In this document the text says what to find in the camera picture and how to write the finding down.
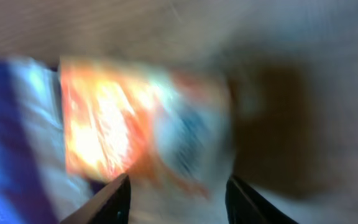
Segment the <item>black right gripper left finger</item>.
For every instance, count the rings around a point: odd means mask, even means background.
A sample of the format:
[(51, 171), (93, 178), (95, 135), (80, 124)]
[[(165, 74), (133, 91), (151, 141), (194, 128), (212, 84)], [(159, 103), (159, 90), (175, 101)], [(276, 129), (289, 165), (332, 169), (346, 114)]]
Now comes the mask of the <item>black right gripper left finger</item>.
[(130, 208), (130, 178), (121, 174), (60, 224), (128, 224)]

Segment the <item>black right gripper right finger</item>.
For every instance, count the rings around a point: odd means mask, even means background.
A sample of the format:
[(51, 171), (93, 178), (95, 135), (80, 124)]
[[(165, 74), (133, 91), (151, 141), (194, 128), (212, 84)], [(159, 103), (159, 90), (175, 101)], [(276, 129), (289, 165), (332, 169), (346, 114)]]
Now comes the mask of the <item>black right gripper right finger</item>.
[(225, 205), (229, 224), (297, 224), (235, 175), (226, 183)]

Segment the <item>purple red pad package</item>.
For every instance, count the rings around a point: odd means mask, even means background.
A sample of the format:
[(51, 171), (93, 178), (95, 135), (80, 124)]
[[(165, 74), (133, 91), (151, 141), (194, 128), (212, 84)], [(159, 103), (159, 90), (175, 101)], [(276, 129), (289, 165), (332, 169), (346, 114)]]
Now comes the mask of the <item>purple red pad package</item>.
[(65, 170), (57, 71), (0, 60), (0, 223), (58, 223), (92, 195)]

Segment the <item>small orange snack packet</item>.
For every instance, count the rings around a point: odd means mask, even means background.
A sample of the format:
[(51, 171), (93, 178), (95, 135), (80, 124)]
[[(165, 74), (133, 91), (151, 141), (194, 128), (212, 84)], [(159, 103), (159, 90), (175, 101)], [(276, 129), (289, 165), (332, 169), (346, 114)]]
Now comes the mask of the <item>small orange snack packet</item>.
[(101, 182), (127, 174), (209, 197), (231, 130), (223, 76), (72, 56), (58, 72), (69, 174)]

